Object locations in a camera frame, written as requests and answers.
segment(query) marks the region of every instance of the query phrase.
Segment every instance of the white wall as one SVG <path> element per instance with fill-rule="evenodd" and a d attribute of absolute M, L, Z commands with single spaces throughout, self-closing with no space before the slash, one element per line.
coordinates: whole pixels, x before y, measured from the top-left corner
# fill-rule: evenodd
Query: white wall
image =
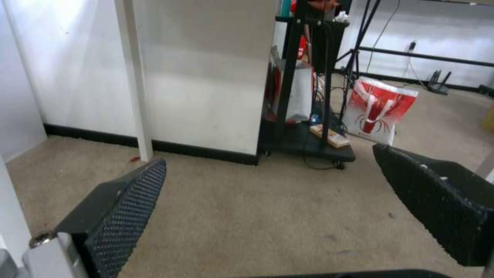
<path fill-rule="evenodd" d="M 0 157 L 9 161 L 45 139 L 33 92 L 0 1 Z"/>
<path fill-rule="evenodd" d="M 7 248 L 17 266 L 31 239 L 5 163 L 0 157 L 0 248 Z"/>
<path fill-rule="evenodd" d="M 135 1 L 153 139 L 256 153 L 274 10 L 274 0 Z"/>
<path fill-rule="evenodd" d="M 45 123 L 135 136 L 113 1 L 4 0 Z M 275 0 L 134 0 L 153 139 L 255 154 Z"/>
<path fill-rule="evenodd" d="M 352 24 L 347 28 L 340 54 L 355 45 L 366 1 L 354 0 Z M 383 0 L 362 46 L 372 47 L 385 22 L 396 8 L 398 0 Z M 406 51 L 417 40 L 416 53 L 494 63 L 494 6 L 469 6 L 423 0 L 402 0 L 397 12 L 377 48 Z M 370 52 L 362 51 L 360 69 L 365 71 Z M 345 59 L 337 64 L 346 65 Z M 408 58 L 375 53 L 369 73 L 415 79 L 407 71 Z M 428 80 L 435 70 L 453 71 L 448 83 L 470 87 L 494 85 L 494 69 L 457 63 L 413 58 L 412 64 L 422 80 Z"/>
<path fill-rule="evenodd" d="M 111 0 L 3 0 L 43 122 L 135 135 Z"/>

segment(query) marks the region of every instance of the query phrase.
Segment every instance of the red and white bag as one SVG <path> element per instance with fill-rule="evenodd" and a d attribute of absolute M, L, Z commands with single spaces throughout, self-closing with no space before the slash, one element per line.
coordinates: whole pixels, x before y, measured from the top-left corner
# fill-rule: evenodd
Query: red and white bag
<path fill-rule="evenodd" d="M 417 91 L 362 77 L 355 82 L 343 123 L 350 134 L 392 145 L 396 123 L 410 109 L 417 96 Z"/>

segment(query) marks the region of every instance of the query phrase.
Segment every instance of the power outlet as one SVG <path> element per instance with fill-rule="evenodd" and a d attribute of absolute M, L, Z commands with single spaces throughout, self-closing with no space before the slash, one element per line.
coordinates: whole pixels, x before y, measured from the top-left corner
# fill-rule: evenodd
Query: power outlet
<path fill-rule="evenodd" d="M 412 41 L 408 47 L 408 52 L 413 52 L 415 50 L 415 46 L 417 46 L 417 41 Z"/>

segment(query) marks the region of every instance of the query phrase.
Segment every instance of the shopping bag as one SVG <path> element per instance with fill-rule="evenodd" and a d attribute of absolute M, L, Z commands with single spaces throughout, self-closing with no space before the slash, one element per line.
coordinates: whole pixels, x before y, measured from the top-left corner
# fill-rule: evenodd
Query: shopping bag
<path fill-rule="evenodd" d="M 276 46 L 272 49 L 273 57 L 273 94 L 268 96 L 271 112 L 278 116 L 278 106 L 282 90 L 285 62 L 279 58 Z M 312 72 L 313 68 L 303 61 L 297 61 L 293 83 L 288 101 L 287 122 L 302 122 L 310 119 L 312 108 Z"/>
<path fill-rule="evenodd" d="M 392 145 L 396 124 L 417 96 L 417 91 L 360 78 L 355 82 L 343 123 L 350 134 Z"/>

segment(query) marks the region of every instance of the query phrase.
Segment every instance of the cart wheel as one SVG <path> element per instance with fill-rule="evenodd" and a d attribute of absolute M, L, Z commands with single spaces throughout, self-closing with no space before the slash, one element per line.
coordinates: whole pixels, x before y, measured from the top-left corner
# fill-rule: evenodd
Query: cart wheel
<path fill-rule="evenodd" d="M 341 162 L 341 161 L 335 161 L 334 162 L 334 166 L 338 170 L 345 170 L 346 169 L 345 164 L 343 162 Z"/>

